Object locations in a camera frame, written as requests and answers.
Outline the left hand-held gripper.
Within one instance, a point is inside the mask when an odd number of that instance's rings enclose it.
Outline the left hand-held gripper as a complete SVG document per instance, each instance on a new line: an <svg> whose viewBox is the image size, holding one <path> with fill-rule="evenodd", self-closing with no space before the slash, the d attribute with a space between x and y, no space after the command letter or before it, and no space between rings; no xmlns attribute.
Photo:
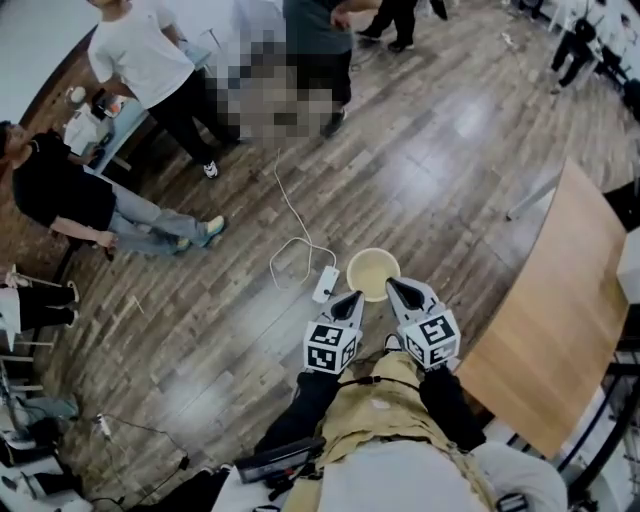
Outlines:
<svg viewBox="0 0 640 512"><path fill-rule="evenodd" d="M322 313L307 324L303 338L304 368L339 375L358 351L365 297L361 291L346 292L333 297L326 306L329 315Z"/></svg>

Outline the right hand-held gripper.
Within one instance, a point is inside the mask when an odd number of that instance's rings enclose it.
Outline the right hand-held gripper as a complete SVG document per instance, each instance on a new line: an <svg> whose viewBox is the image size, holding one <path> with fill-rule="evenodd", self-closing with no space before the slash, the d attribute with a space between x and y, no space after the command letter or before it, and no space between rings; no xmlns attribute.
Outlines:
<svg viewBox="0 0 640 512"><path fill-rule="evenodd" d="M405 350L414 360L425 371L456 360L461 333L453 312L443 303L438 303L433 289L425 282L408 277L389 277L385 287L400 324L399 333ZM432 309L421 318L410 320L409 308Z"/></svg>

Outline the beige plastic waste basket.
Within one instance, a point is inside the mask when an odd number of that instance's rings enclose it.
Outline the beige plastic waste basket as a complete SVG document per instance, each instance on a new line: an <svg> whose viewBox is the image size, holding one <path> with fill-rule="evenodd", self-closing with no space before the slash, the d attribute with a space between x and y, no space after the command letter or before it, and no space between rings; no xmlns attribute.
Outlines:
<svg viewBox="0 0 640 512"><path fill-rule="evenodd" d="M355 254L346 270L352 291L363 293L365 301L378 303L387 299L386 281L401 276L396 258L381 248L366 248Z"/></svg>

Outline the person's left forearm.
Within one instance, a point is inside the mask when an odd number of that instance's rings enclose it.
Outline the person's left forearm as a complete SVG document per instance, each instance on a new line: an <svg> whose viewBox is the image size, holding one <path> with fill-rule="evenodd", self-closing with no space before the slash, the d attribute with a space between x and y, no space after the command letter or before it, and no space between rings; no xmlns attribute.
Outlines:
<svg viewBox="0 0 640 512"><path fill-rule="evenodd" d="M297 377L297 394L289 407L266 430L254 454L312 438L316 427L340 389L338 375L305 371Z"/></svg>

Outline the person's right forearm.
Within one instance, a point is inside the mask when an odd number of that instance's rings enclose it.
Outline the person's right forearm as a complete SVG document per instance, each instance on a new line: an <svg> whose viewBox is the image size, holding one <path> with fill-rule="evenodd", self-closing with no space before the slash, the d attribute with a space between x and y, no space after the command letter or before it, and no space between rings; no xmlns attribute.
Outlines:
<svg viewBox="0 0 640 512"><path fill-rule="evenodd" d="M434 367L424 374L419 395L429 415L459 449L471 452L487 441L465 401L459 379L446 365Z"/></svg>

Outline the person's beige trousers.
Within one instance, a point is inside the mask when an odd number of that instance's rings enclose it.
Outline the person's beige trousers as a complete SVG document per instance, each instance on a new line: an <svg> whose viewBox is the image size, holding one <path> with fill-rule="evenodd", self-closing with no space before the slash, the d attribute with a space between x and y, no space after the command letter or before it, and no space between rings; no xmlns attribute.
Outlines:
<svg viewBox="0 0 640 512"><path fill-rule="evenodd" d="M417 365L404 352L379 359L373 385L340 389L327 410L321 434L326 440L319 466L324 468L354 453L375 438L402 437L428 442L443 453L451 444L423 405L416 390Z"/></svg>

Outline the wooden table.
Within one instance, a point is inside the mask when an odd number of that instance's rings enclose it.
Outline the wooden table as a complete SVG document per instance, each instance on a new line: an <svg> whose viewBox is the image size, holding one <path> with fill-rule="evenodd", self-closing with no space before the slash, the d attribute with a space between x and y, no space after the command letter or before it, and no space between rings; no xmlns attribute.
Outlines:
<svg viewBox="0 0 640 512"><path fill-rule="evenodd" d="M566 160L517 279L456 374L547 458L569 439L612 359L629 303L616 271L626 231Z"/></svg>

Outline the black screen device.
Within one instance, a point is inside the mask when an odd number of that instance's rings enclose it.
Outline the black screen device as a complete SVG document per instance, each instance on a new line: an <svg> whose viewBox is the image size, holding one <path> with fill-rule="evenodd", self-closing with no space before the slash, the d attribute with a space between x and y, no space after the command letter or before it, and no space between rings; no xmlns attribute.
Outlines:
<svg viewBox="0 0 640 512"><path fill-rule="evenodd" d="M322 437L308 437L237 459L233 465L243 484L282 479L315 460L323 451L325 443Z"/></svg>

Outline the person's white shirt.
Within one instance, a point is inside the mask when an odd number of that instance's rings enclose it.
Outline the person's white shirt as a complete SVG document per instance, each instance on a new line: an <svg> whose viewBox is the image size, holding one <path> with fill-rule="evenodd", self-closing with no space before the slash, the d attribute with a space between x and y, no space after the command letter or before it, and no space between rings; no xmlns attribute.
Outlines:
<svg viewBox="0 0 640 512"><path fill-rule="evenodd" d="M493 441L467 460L489 492L486 502L433 446L372 441L328 465L321 479L297 479L272 512L498 512L512 494L525 498L525 512L568 512L566 485L549 463Z"/></svg>

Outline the white box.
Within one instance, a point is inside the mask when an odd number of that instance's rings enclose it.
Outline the white box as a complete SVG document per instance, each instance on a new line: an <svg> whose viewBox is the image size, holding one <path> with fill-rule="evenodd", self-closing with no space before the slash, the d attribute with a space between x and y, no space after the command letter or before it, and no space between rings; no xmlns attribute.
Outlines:
<svg viewBox="0 0 640 512"><path fill-rule="evenodd" d="M640 304L640 226L629 232L616 271L629 304Z"/></svg>

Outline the black metal railing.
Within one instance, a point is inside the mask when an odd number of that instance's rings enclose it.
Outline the black metal railing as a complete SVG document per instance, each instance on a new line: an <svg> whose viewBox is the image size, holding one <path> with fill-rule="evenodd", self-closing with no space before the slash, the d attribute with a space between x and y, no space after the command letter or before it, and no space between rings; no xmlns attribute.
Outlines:
<svg viewBox="0 0 640 512"><path fill-rule="evenodd" d="M619 342L557 469L570 512L640 510L640 338Z"/></svg>

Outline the light blue table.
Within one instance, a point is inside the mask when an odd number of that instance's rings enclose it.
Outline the light blue table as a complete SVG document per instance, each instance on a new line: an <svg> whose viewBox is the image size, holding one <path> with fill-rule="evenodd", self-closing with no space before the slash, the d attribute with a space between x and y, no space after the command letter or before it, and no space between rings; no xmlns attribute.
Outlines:
<svg viewBox="0 0 640 512"><path fill-rule="evenodd" d="M119 107L119 110L114 116L106 115L104 118L110 124L109 135L101 143L89 146L84 153L86 154L91 147L95 146L99 146L104 151L104 155L90 165L90 172L94 175L102 174L109 163L114 163L125 171L131 170L131 165L120 158L118 152L149 117L149 113L133 98L117 96L115 106Z"/></svg>

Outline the white container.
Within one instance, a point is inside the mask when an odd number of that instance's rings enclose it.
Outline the white container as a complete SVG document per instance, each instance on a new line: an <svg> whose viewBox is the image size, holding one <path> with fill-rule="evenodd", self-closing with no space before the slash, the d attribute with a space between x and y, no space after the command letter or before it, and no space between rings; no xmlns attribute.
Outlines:
<svg viewBox="0 0 640 512"><path fill-rule="evenodd" d="M87 103L83 103L64 126L64 143L82 155L89 146L101 143L110 133L110 124L99 120Z"/></svg>

